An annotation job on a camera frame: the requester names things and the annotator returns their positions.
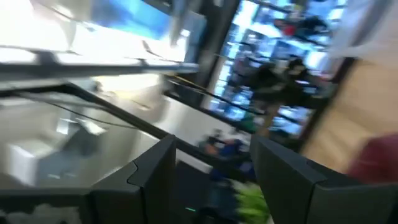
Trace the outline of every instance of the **wooden panel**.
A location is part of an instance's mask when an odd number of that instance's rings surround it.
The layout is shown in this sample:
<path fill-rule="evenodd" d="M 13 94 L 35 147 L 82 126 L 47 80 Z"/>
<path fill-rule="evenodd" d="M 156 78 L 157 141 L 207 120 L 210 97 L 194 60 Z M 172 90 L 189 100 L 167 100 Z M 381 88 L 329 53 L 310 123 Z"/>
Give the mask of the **wooden panel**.
<path fill-rule="evenodd" d="M 358 62 L 303 154 L 344 172 L 366 141 L 398 130 L 398 72 Z"/>

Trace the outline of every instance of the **wire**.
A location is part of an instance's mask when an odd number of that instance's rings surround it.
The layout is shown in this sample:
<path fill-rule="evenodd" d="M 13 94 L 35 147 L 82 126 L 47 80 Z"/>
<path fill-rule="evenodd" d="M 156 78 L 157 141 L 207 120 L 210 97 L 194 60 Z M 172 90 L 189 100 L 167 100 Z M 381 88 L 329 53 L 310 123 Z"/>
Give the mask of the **wire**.
<path fill-rule="evenodd" d="M 71 113 L 74 113 L 74 114 L 76 114 L 76 115 L 82 116 L 82 117 L 84 117 L 84 118 L 88 118 L 88 119 L 90 119 L 90 120 L 93 120 L 93 121 L 96 121 L 96 122 L 99 122 L 99 123 L 108 124 L 108 125 L 112 125 L 112 126 L 117 126 L 117 127 L 121 127 L 121 128 L 129 128 L 129 129 L 136 129 L 136 130 L 138 130 L 138 128 L 135 128 L 135 127 L 133 127 L 133 126 L 123 125 L 123 124 L 115 124 L 115 123 L 110 123 L 110 122 L 107 122 L 107 121 L 102 121 L 102 120 L 100 120 L 100 119 L 92 118 L 92 117 L 90 117 L 90 116 L 81 114 L 81 113 L 79 113 L 79 112 L 73 111 L 73 110 L 71 110 L 71 109 L 68 109 L 68 108 L 66 108 L 66 107 L 64 107 L 64 106 L 61 106 L 61 105 L 57 105 L 57 104 L 55 104 L 55 103 L 47 103 L 47 104 L 56 106 L 57 108 L 64 109 L 64 110 L 66 110 L 66 111 L 69 111 L 69 112 L 71 112 Z"/>

